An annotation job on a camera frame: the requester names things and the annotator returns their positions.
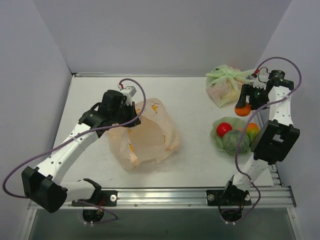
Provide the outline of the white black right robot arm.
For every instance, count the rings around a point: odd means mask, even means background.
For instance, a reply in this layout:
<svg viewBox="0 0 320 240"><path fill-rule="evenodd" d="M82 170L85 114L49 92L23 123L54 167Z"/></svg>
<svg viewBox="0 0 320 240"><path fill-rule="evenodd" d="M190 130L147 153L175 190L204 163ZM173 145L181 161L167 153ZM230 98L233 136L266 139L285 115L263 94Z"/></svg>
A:
<svg viewBox="0 0 320 240"><path fill-rule="evenodd" d="M285 72L272 70L266 82L254 73L254 83L244 84L236 108L249 104L254 112L269 109L269 119L254 137L252 156L235 174L222 191L222 200L228 205L240 205L250 200L252 183L269 166L282 162L300 136L291 118L291 96L294 82L285 79Z"/></svg>

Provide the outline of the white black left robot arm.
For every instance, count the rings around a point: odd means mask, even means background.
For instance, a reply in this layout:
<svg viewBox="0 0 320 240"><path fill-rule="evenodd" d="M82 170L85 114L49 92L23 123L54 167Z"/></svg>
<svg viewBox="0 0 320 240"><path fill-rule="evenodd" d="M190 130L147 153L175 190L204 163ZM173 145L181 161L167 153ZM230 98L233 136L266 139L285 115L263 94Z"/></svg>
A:
<svg viewBox="0 0 320 240"><path fill-rule="evenodd" d="M65 202L84 200L95 206L101 201L102 187L89 178L63 182L70 167L81 154L97 141L110 127L135 127L137 117L134 86L119 91L108 90L101 102L86 111L61 147L56 148L36 167L26 167L22 173L24 194L49 213L56 212Z"/></svg>

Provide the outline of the red fake apple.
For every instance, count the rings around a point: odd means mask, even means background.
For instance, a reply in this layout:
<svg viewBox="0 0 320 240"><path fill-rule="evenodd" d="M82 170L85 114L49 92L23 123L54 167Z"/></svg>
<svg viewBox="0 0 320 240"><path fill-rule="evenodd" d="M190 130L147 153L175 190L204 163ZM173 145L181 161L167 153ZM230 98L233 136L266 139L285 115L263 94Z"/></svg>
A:
<svg viewBox="0 0 320 240"><path fill-rule="evenodd" d="M227 132L231 131L233 128L227 122L220 123L216 128L216 133L219 137L223 137Z"/></svg>

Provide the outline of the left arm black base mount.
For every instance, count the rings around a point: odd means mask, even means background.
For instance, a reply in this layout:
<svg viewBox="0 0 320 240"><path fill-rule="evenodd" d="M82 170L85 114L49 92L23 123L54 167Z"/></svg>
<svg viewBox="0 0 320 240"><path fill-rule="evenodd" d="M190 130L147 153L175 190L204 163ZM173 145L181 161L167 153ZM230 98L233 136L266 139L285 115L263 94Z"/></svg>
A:
<svg viewBox="0 0 320 240"><path fill-rule="evenodd" d="M72 201L71 205L73 207L84 207L88 204L96 205L100 207L115 207L118 200L117 190L101 190L99 193L94 193L90 199L82 199L78 201Z"/></svg>

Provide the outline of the green red fake mango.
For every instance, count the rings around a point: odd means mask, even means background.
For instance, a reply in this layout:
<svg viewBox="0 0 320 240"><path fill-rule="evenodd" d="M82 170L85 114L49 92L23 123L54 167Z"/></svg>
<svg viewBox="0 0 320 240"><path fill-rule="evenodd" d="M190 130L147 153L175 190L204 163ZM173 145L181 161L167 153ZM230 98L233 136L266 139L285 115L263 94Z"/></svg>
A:
<svg viewBox="0 0 320 240"><path fill-rule="evenodd" d="M251 122L248 124L245 133L247 134L250 142L252 143L253 140L255 139L256 135L259 133L260 129L257 124L254 122Z"/></svg>

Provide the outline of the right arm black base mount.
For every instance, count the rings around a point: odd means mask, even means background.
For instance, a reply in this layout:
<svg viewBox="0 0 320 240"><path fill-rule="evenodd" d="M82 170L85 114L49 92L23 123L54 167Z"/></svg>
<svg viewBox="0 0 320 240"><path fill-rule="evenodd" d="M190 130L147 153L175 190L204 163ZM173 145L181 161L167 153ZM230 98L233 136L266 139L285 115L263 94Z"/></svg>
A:
<svg viewBox="0 0 320 240"><path fill-rule="evenodd" d="M250 206L252 204L248 191L240 189L208 189L206 191L208 206Z"/></svg>

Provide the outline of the translucent orange banana-print bag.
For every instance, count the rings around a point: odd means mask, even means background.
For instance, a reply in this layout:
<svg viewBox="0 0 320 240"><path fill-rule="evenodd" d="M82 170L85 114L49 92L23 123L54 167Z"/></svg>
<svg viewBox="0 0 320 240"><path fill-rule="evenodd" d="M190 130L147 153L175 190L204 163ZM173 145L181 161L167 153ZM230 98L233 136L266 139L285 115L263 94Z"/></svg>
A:
<svg viewBox="0 0 320 240"><path fill-rule="evenodd" d="M164 104L148 98L141 124L117 127L107 131L109 149L125 171L136 169L143 162L160 162L176 152L180 136Z"/></svg>

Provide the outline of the orange fake orange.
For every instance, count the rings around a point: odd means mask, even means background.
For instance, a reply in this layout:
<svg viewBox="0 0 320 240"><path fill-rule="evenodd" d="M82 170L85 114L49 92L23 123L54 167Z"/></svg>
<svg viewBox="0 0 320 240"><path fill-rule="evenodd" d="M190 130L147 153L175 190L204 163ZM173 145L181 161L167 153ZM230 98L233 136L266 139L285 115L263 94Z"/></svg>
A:
<svg viewBox="0 0 320 240"><path fill-rule="evenodd" d="M252 111L251 105L249 103L246 103L244 107L235 107L234 112L239 117L246 117L248 116Z"/></svg>

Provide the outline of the green netted fake melon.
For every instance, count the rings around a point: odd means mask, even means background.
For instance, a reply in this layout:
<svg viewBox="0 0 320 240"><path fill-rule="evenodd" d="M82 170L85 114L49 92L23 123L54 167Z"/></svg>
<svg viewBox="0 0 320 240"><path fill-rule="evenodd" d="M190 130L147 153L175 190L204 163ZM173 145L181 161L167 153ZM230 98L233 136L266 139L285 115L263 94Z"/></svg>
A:
<svg viewBox="0 0 320 240"><path fill-rule="evenodd" d="M240 130L234 129L228 131L222 137L222 147L231 156L236 154L237 146L239 144L239 154L246 154L250 148L250 139L245 133L240 140L242 132Z"/></svg>

